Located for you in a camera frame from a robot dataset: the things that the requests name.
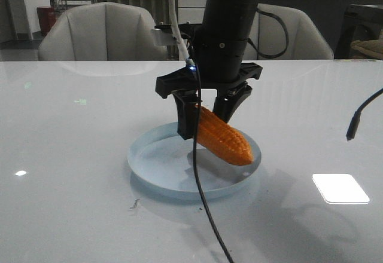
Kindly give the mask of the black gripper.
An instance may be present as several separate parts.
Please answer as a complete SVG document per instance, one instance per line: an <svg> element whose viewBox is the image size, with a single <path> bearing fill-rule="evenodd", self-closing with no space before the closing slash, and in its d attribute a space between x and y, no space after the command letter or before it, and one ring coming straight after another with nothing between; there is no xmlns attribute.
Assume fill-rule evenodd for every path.
<svg viewBox="0 0 383 263"><path fill-rule="evenodd" d="M228 123L241 103L251 95L250 78L259 79L262 67L243 63L247 40L214 38L201 25L179 25L181 38L190 41L186 66L156 79L155 91L162 98L173 93L178 114L178 134L197 136L197 75L201 87L217 90L213 113Z"/></svg>

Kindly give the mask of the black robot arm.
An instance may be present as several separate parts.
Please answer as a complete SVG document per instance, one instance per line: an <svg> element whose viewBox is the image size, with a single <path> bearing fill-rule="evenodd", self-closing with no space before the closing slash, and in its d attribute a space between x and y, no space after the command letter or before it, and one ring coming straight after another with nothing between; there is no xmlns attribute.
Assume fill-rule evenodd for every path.
<svg viewBox="0 0 383 263"><path fill-rule="evenodd" d="M156 93L173 95L178 134L185 140L196 133L202 89L217 91L213 113L225 123L251 94L247 81L259 79L261 67L243 63L259 0L206 0L201 24L179 25L175 0L169 0L171 30L185 67L156 79Z"/></svg>

